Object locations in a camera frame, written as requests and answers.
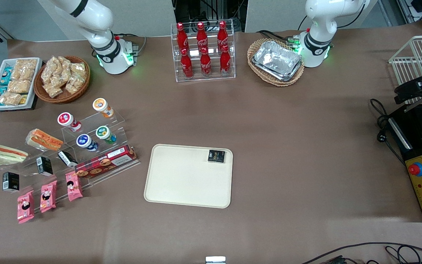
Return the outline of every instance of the red button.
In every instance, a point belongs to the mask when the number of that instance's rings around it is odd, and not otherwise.
[[[419,168],[419,166],[418,165],[416,165],[416,164],[411,164],[409,167],[408,167],[408,170],[409,170],[409,172],[412,174],[412,175],[418,175],[420,172],[421,172],[421,169]]]

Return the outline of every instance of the robotic arm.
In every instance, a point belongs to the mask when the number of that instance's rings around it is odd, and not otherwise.
[[[75,18],[68,20],[90,43],[100,65],[110,74],[120,74],[134,65],[133,44],[115,37],[112,10],[97,0],[50,0],[57,13]]]
[[[335,17],[353,15],[370,0],[307,0],[305,12],[312,19],[309,32],[299,35],[300,55],[306,67],[321,65],[338,25]]]

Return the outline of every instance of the yogurt bottle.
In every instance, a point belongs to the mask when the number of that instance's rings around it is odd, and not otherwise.
[[[93,141],[88,134],[82,134],[77,137],[76,143],[79,147],[85,148],[90,152],[97,151],[97,149],[99,148],[99,144]]]
[[[81,122],[74,119],[74,116],[68,112],[61,113],[58,116],[58,123],[64,127],[68,127],[72,132],[81,129]]]
[[[107,101],[104,98],[97,98],[92,103],[92,107],[97,112],[101,112],[104,117],[109,118],[114,115],[114,110],[107,104]]]
[[[110,129],[104,125],[100,126],[97,131],[96,135],[99,139],[105,140],[107,144],[114,144],[117,141],[117,137],[112,134]]]

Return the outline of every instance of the brown paper tablecloth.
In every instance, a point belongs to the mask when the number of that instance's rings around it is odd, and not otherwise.
[[[263,82],[248,67],[256,33],[236,35],[236,79],[179,84],[168,37],[148,38],[138,65],[117,76],[101,69],[87,41],[9,41],[12,58],[82,57],[92,79],[71,104],[0,113],[0,144],[23,142],[34,128],[59,129],[62,111],[85,118],[94,113],[92,101],[104,97],[126,119],[142,163],[26,224],[17,224],[17,194],[1,191],[0,173],[0,263],[193,264],[222,255],[230,264],[298,264],[357,242],[422,247],[422,216],[407,173],[375,140],[377,113],[368,107],[373,97],[389,111],[397,107],[387,60],[414,35],[422,35],[422,22],[339,30],[323,64],[287,88]],[[146,202],[158,143],[231,149],[230,206]],[[339,254],[388,259],[380,246]]]

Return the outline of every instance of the acrylic display rack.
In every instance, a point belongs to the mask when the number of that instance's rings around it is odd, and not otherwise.
[[[227,31],[227,44],[229,45],[229,55],[231,56],[231,70],[228,76],[221,75],[221,54],[218,53],[218,32],[219,22],[222,20],[203,21],[204,30],[208,36],[208,54],[211,58],[211,76],[204,78],[201,74],[200,55],[198,52],[198,44],[196,43],[196,33],[198,32],[198,22],[183,23],[183,30],[188,36],[189,56],[193,68],[193,78],[187,80],[183,74],[180,59],[180,49],[177,44],[177,24],[171,24],[171,43],[172,56],[175,67],[175,80],[177,82],[196,81],[196,80],[214,80],[223,78],[236,77],[236,46],[234,40],[234,24],[232,19],[225,19]]]
[[[57,137],[58,139],[63,139],[64,144],[60,148],[60,151],[65,151],[71,154],[78,164],[88,161],[94,157],[97,157],[101,154],[104,154],[108,151],[117,149],[123,145],[128,144],[128,138],[126,137],[124,125],[125,120],[124,118],[118,114],[116,111],[114,115],[110,118],[105,118],[102,113],[97,113],[95,115],[91,115],[85,119],[79,120],[82,124],[82,127],[79,131],[72,132],[68,128],[62,128],[58,131],[49,133],[53,137]],[[117,140],[114,144],[107,144],[104,140],[100,140],[96,135],[96,130],[101,125],[107,126],[112,134],[117,137]],[[99,144],[99,148],[96,152],[89,152],[87,149],[81,148],[77,146],[76,140],[77,137],[81,134],[88,134],[92,137],[92,140],[95,140]],[[47,151],[40,151],[32,146],[25,145],[23,147],[18,148],[25,152],[29,153],[27,159],[20,163],[13,165],[12,167],[5,167],[1,169],[3,172],[14,172],[19,174],[19,186],[20,191],[16,192],[17,195],[22,195],[25,191],[33,188],[34,190],[34,200],[38,201],[40,199],[40,190],[42,185],[47,184],[49,182],[57,180],[57,191],[56,191],[56,202],[59,202],[63,199],[67,198],[67,186],[66,186],[66,173],[73,172],[74,169],[67,167],[64,162],[58,157],[57,151],[47,150]],[[37,170],[37,158],[38,157],[47,157],[50,159],[53,169],[53,175],[50,177],[43,176],[38,174]],[[112,170],[104,172],[103,174],[97,177],[85,178],[79,177],[80,184],[82,186],[82,190],[88,189],[120,172],[129,169],[135,165],[139,164],[139,160],[133,160],[131,162],[127,162],[125,164],[120,165],[119,167],[115,167]],[[38,204],[35,212],[40,210],[40,204]]]

